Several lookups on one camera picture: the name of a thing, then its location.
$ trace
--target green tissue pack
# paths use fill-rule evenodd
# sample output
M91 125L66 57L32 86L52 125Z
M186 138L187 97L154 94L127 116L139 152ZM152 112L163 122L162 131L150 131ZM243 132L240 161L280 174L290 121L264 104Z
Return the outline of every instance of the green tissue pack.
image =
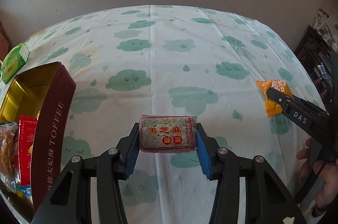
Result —
M1 78L7 84L9 80L20 70L26 63L29 56L29 49L25 43L15 46L5 57L1 65Z

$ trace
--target dark wooden furniture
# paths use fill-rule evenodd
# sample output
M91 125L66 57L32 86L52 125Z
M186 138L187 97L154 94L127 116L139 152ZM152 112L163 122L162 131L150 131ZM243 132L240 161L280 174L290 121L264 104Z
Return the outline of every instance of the dark wooden furniture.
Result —
M332 51L332 48L324 41L322 36L309 26L294 52L315 84L324 106L329 112L331 109L332 87L322 78L318 65L323 63L327 73L331 76L332 65L329 54Z

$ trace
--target newspaper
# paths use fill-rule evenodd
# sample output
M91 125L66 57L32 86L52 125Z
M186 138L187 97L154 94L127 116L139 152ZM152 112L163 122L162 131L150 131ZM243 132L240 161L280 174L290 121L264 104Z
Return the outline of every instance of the newspaper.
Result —
M317 30L329 46L337 47L338 25L326 11L323 9L317 10L312 28Z

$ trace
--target maroon box side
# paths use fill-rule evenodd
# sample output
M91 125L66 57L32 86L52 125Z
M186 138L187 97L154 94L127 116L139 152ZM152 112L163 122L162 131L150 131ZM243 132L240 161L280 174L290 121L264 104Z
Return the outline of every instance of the maroon box side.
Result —
M65 124L76 84L60 65L43 102L35 131L31 159L31 188L34 211L60 174Z

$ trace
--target orange snack packet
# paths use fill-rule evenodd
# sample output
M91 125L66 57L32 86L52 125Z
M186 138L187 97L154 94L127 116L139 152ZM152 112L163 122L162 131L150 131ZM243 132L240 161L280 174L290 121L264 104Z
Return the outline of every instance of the orange snack packet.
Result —
M266 109L266 113L268 114L268 116L273 116L275 114L282 112L282 107L267 97L266 91L268 90L268 88L274 88L286 94L287 96L291 97L292 99L294 99L289 89L289 86L285 80L257 81L256 84L259 87L259 89L262 91L262 93L264 93L265 95L265 98L266 98L265 109Z

